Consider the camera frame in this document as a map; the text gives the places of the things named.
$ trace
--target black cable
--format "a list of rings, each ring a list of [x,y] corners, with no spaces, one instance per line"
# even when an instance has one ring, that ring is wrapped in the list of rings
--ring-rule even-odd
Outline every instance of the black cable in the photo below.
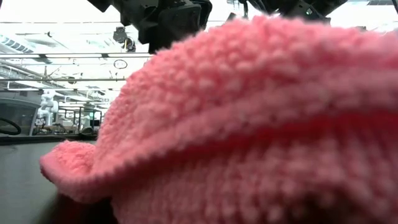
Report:
[[[244,17],[245,19],[249,18],[249,6],[248,6],[248,2],[247,2],[247,1],[245,1],[245,2],[243,3],[243,11],[244,11],[243,17]]]
[[[6,130],[0,129],[0,134],[18,135],[22,132],[21,127],[18,124],[16,124],[15,122],[10,121],[6,118],[0,118],[0,121],[4,121],[17,129],[17,131],[6,131]]]
[[[396,9],[397,14],[398,14],[398,3],[397,3],[397,0],[391,0],[391,1],[392,1],[392,4],[394,5],[394,8]]]
[[[267,12],[266,6],[261,0],[249,0],[250,4],[261,12]]]

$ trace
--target metal rack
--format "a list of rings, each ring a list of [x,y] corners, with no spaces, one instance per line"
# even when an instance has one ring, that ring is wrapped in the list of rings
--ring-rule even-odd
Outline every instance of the metal rack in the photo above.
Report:
[[[83,106],[68,106],[68,108],[61,106],[61,107],[59,107],[58,110],[64,110],[65,117],[67,117],[68,111],[72,111],[73,112],[73,124],[75,124],[75,121],[76,121],[76,114],[77,113],[79,114],[78,128],[77,128],[78,133],[80,132],[80,126],[81,126],[81,114],[84,112],[93,113],[93,119],[92,119],[92,124],[91,124],[91,127],[93,128],[93,130],[94,130],[94,123],[95,123],[94,122],[95,121],[95,113],[99,113],[99,125],[101,125],[101,123],[102,123],[102,111],[100,111],[100,110],[88,109],[88,108],[84,108]]]

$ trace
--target pink yarn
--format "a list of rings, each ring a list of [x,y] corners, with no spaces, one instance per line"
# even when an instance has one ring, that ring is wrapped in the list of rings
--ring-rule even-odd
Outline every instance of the pink yarn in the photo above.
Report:
[[[229,22],[159,52],[42,173],[121,224],[398,223],[397,62],[395,34]]]

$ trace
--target ceiling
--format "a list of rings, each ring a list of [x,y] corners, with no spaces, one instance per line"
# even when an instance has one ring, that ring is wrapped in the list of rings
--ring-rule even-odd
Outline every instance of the ceiling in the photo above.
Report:
[[[241,6],[227,4],[226,0],[212,1],[212,3],[213,11],[208,27],[222,25],[231,11],[243,12]],[[398,18],[394,8],[392,6],[367,6],[367,4],[368,2],[363,0],[349,1],[330,15],[332,25],[391,29],[390,24]],[[260,12],[250,6],[249,16],[258,14]],[[26,53],[27,50],[36,54],[120,53],[123,52],[121,44],[113,40],[113,32],[117,27],[122,26],[119,17],[119,12],[115,8],[110,7],[102,13],[87,0],[5,0],[0,13],[0,42],[2,38],[12,39],[25,47],[25,51],[21,52],[0,44],[0,53],[18,54]],[[148,46],[137,41],[138,33],[133,26],[127,27],[126,33],[135,40],[136,52],[147,52]],[[117,58],[51,58],[51,63],[33,59],[7,61],[49,78],[126,78],[140,69],[150,57],[124,57],[122,59],[127,63],[124,69],[117,69],[114,66]],[[74,89],[120,88],[124,82],[77,82],[75,84],[52,82],[51,84],[59,88]],[[95,92],[85,91],[83,94],[91,96]],[[117,91],[106,91],[103,98],[112,99],[117,94]]]

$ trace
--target knit texture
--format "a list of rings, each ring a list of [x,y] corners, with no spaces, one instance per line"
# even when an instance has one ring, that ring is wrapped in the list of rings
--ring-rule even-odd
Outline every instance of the knit texture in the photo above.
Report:
[[[398,223],[398,38],[255,17],[159,52],[41,158],[121,224]]]

